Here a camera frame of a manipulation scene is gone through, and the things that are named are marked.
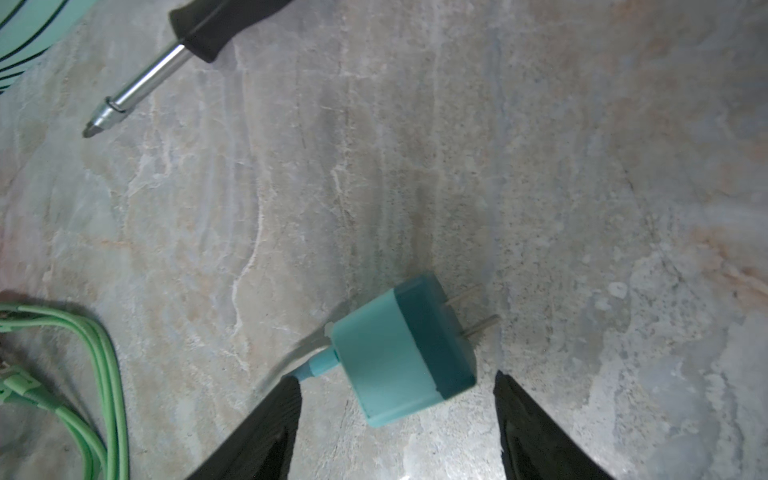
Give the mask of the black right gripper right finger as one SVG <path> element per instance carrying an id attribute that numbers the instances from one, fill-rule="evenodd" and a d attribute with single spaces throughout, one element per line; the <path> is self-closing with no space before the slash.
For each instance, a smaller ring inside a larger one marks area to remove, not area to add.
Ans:
<path id="1" fill-rule="evenodd" d="M 493 393 L 501 459 L 508 479 L 611 477 L 512 376 L 497 372 Z"/>

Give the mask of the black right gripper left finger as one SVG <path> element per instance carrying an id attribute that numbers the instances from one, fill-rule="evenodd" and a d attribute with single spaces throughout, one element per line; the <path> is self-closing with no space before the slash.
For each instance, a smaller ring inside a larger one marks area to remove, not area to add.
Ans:
<path id="1" fill-rule="evenodd" d="M 286 376 L 189 477 L 191 479 L 286 479 L 289 475 L 302 395 Z"/>

